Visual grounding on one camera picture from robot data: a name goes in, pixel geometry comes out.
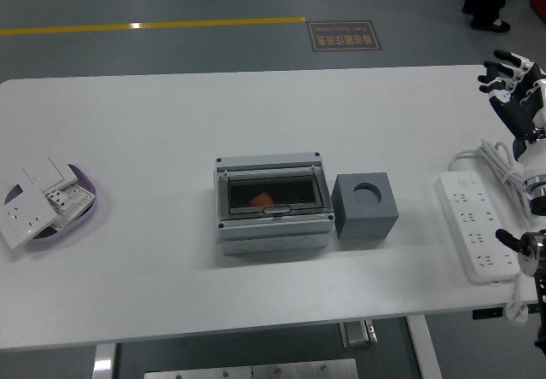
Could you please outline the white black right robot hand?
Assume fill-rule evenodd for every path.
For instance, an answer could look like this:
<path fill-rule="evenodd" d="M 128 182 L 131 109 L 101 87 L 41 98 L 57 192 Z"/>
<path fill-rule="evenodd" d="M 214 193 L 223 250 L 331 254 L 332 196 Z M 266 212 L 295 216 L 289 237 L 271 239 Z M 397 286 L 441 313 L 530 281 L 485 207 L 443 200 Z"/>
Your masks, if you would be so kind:
<path fill-rule="evenodd" d="M 495 50 L 484 63 L 479 90 L 514 136 L 514 158 L 529 184 L 545 175 L 545 71 L 522 55 Z"/>

